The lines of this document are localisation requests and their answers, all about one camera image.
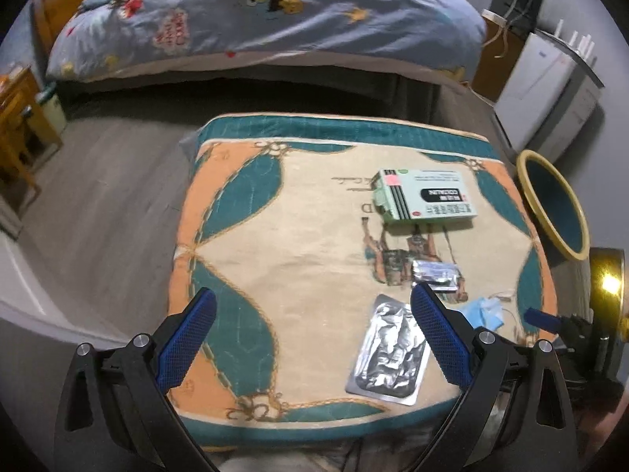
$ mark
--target yellow star print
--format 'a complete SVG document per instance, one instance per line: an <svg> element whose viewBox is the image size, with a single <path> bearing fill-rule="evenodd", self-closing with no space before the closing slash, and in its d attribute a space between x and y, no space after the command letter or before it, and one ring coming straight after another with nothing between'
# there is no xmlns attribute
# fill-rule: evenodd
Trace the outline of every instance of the yellow star print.
<svg viewBox="0 0 629 472"><path fill-rule="evenodd" d="M351 12L344 12L344 14L350 18L350 23L356 23L357 21L366 19L369 12L365 9L354 7Z"/></svg>

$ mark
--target silver foil packet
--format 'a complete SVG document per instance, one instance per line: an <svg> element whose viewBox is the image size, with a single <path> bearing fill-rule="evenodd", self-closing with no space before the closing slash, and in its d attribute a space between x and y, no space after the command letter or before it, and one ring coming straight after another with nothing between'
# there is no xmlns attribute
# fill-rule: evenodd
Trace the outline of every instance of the silver foil packet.
<svg viewBox="0 0 629 472"><path fill-rule="evenodd" d="M436 293L453 293L457 291L460 275L458 266L452 262L413 261L413 287L423 280Z"/></svg>
<svg viewBox="0 0 629 472"><path fill-rule="evenodd" d="M429 356L430 347L410 305L378 295L345 391L414 405Z"/></svg>

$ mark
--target metal bolt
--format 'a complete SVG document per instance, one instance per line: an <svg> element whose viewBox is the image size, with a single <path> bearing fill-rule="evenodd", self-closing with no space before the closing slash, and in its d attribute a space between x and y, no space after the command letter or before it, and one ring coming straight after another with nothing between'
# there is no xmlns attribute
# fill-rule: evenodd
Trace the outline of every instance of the metal bolt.
<svg viewBox="0 0 629 472"><path fill-rule="evenodd" d="M547 340L540 340L540 342L537 343L540 347L540 350L542 350L544 353L550 353L552 351L552 344L549 343Z"/></svg>
<svg viewBox="0 0 629 472"><path fill-rule="evenodd" d="M496 342L496 336L491 332L481 332L478 334L478 338L485 344L493 344Z"/></svg>
<svg viewBox="0 0 629 472"><path fill-rule="evenodd" d="M136 348L144 348L149 343L150 337L147 334L139 334L139 336L133 337L133 345Z"/></svg>
<svg viewBox="0 0 629 472"><path fill-rule="evenodd" d="M91 348L92 348L91 345L89 345L87 342L84 342L83 344L79 345L79 347L77 348L77 355L80 357L84 357L85 355L89 353Z"/></svg>

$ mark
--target blue bedsheet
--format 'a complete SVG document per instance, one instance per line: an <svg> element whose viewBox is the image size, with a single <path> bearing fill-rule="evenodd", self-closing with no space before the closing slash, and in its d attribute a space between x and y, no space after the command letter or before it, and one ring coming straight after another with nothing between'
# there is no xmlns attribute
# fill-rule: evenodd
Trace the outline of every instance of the blue bedsheet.
<svg viewBox="0 0 629 472"><path fill-rule="evenodd" d="M86 0L48 74L81 81L258 63L471 80L485 25L465 0Z"/></svg>

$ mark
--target crumpled blue paper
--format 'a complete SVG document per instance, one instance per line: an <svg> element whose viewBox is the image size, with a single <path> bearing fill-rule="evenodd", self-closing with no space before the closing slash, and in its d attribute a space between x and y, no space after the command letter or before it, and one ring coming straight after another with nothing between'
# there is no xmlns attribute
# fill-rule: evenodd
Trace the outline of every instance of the crumpled blue paper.
<svg viewBox="0 0 629 472"><path fill-rule="evenodd" d="M498 298L477 298L454 310L463 314L474 328L484 326L493 331L504 324L502 305Z"/></svg>

